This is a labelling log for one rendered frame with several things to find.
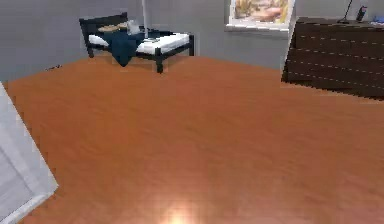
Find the white room door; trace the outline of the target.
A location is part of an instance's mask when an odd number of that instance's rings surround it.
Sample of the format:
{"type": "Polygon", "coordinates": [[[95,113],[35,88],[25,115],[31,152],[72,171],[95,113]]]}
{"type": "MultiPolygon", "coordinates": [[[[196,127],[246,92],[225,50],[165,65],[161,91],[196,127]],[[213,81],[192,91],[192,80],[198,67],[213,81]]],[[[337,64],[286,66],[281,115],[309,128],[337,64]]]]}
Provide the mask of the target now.
{"type": "Polygon", "coordinates": [[[0,82],[0,224],[17,224],[58,183],[0,82]]]}

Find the black desk lamp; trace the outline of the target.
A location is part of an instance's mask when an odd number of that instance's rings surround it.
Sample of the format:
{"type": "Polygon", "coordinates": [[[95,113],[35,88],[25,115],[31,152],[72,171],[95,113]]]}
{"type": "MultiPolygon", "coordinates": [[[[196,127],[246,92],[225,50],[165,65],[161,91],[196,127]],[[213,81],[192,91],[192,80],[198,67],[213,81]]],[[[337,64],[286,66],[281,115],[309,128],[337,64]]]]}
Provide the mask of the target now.
{"type": "Polygon", "coordinates": [[[338,24],[350,24],[347,17],[348,17],[349,11],[351,9],[352,2],[353,2],[353,0],[349,0],[349,3],[348,3],[347,8],[345,10],[344,16],[341,19],[337,20],[338,24]]]}

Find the dark blue blanket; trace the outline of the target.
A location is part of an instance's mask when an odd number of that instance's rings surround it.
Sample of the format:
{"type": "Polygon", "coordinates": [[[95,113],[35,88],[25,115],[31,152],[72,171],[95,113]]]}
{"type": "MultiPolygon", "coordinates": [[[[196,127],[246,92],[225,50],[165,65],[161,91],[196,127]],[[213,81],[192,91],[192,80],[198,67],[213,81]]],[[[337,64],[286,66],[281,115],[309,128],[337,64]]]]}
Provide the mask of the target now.
{"type": "Polygon", "coordinates": [[[104,33],[101,38],[108,43],[112,56],[122,67],[131,61],[136,55],[138,46],[146,39],[144,33],[128,34],[121,31],[104,33]]]}

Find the white floor lamp pole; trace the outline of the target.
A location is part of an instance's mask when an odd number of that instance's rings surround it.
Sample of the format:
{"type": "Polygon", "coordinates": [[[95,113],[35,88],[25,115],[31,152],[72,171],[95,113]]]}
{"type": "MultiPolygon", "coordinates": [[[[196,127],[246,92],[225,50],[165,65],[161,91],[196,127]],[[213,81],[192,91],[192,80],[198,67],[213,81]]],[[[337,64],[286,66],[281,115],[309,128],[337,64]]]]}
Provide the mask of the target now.
{"type": "Polygon", "coordinates": [[[143,10],[143,24],[144,24],[144,36],[148,39],[148,13],[147,13],[147,0],[141,0],[143,10]]]}

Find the black framed bed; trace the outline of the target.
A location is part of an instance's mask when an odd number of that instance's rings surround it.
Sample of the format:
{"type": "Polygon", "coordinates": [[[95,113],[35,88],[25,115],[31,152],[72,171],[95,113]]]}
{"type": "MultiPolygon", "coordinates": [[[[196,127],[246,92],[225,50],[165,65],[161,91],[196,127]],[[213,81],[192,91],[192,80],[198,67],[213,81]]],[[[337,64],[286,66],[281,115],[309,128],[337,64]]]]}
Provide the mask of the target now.
{"type": "MultiPolygon", "coordinates": [[[[111,16],[79,19],[85,48],[90,58],[94,57],[95,50],[111,53],[108,43],[101,38],[101,35],[104,33],[99,32],[98,28],[106,25],[117,25],[123,22],[127,22],[128,29],[120,30],[121,32],[127,32],[128,34],[144,33],[144,25],[134,24],[133,20],[128,19],[126,12],[111,16]]],[[[167,58],[184,50],[187,50],[190,56],[195,54],[195,36],[193,34],[148,28],[148,36],[148,39],[145,39],[138,46],[134,57],[154,61],[156,63],[156,72],[159,74],[163,72],[163,62],[167,58]]]]}

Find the dark brown chest of drawers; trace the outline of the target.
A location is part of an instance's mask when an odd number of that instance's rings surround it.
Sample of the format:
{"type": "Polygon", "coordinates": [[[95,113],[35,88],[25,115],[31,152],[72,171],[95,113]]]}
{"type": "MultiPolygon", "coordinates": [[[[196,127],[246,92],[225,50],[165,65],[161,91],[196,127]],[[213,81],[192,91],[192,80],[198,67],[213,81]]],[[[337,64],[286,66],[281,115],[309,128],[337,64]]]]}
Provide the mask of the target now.
{"type": "Polygon", "coordinates": [[[299,18],[282,80],[384,101],[384,26],[299,18]]]}

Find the white framed picture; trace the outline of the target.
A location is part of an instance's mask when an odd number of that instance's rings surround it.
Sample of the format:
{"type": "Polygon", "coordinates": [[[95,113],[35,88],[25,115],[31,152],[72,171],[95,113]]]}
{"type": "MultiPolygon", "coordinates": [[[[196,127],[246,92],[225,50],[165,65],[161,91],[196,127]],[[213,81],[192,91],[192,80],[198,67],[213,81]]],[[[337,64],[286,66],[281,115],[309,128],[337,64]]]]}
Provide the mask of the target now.
{"type": "Polygon", "coordinates": [[[231,0],[229,28],[288,32],[295,0],[231,0]]]}

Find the black phone handset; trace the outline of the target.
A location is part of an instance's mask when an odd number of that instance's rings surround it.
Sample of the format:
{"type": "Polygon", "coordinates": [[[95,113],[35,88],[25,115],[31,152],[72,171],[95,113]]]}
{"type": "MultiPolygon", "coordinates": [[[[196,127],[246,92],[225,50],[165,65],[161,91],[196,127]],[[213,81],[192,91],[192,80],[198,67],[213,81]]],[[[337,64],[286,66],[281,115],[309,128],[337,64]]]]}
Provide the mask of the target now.
{"type": "Polygon", "coordinates": [[[359,8],[359,11],[358,11],[358,14],[356,16],[356,21],[357,22],[362,22],[364,16],[365,16],[365,13],[367,11],[367,7],[366,6],[361,6],[359,8]]]}

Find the tan pillow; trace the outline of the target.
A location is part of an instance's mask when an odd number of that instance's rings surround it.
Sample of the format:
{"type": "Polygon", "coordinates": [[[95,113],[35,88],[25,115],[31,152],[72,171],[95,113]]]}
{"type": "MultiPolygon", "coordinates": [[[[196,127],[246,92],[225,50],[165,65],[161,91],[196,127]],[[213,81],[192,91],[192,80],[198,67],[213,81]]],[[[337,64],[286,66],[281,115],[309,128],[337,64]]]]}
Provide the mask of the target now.
{"type": "Polygon", "coordinates": [[[127,22],[119,23],[117,25],[106,25],[103,27],[98,28],[99,32],[115,32],[115,31],[120,31],[120,30],[126,30],[128,29],[128,24],[127,22]]]}

